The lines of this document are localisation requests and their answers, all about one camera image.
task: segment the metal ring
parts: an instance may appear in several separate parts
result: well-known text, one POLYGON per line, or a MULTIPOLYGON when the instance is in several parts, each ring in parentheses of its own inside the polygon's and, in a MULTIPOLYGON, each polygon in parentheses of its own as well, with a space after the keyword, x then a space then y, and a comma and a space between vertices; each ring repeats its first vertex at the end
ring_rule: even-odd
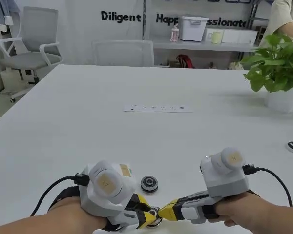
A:
POLYGON ((141 180, 141 188, 147 194, 156 192, 158 190, 157 179, 153 176, 145 176, 141 180))
POLYGON ((158 216, 159 210, 160 210, 159 207, 152 206, 152 209, 149 211, 149 213, 151 213, 152 215, 154 215, 155 217, 157 217, 157 219, 153 223, 147 225, 147 228, 155 229, 155 228, 157 228, 162 223, 163 218, 161 218, 161 217, 158 216))

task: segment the wrist strap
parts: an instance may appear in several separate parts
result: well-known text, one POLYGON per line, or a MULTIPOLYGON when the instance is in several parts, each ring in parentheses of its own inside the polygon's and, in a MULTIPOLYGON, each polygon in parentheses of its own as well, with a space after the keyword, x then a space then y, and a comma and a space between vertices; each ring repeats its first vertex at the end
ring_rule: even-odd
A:
MULTIPOLYGON (((57 204, 59 201, 68 198, 68 197, 80 197, 79 194, 79 186, 74 186, 74 187, 68 187, 67 189, 64 189, 60 194, 55 198, 55 200, 52 202, 49 210, 57 204)), ((104 231, 108 232, 114 232, 119 229, 120 225, 113 225, 111 222, 107 219, 107 225, 102 229, 104 231)))

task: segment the potted plant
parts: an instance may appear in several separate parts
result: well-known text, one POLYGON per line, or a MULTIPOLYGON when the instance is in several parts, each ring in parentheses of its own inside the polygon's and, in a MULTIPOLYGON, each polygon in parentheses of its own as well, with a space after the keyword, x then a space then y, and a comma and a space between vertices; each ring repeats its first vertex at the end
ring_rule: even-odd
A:
POLYGON ((258 92, 263 86, 268 91, 265 104, 284 113, 293 112, 293 40, 280 34, 268 35, 267 48, 258 48, 242 60, 251 65, 245 78, 258 92))

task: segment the chair backrest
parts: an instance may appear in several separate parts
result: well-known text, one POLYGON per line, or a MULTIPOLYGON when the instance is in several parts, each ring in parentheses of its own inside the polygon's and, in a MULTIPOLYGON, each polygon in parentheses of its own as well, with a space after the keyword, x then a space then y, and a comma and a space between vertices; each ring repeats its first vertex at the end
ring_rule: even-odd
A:
POLYGON ((151 41, 101 41, 93 42, 92 48, 95 65, 154 67, 154 50, 151 41))
MULTIPOLYGON (((54 9, 24 7, 21 36, 29 51, 37 52, 40 45, 56 42, 58 14, 58 10, 54 9)), ((48 47, 45 51, 50 54, 59 55, 59 51, 55 46, 48 47)))

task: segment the person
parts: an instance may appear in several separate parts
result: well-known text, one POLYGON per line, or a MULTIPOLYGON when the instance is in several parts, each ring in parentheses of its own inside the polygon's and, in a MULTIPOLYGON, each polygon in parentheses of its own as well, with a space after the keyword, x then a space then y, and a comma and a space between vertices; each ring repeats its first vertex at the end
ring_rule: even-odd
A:
MULTIPOLYGON (((227 227, 240 225, 254 234, 293 234, 293 207, 273 205, 245 193, 215 205, 217 220, 227 227)), ((83 211, 78 198, 66 198, 44 215, 25 218, 0 227, 0 234, 91 234, 106 226, 105 218, 83 211)))
MULTIPOLYGON (((273 2, 263 38, 273 33, 283 33, 293 38, 293 0, 275 0, 273 2)), ((267 45, 267 42, 262 39, 260 46, 266 47, 267 45)))

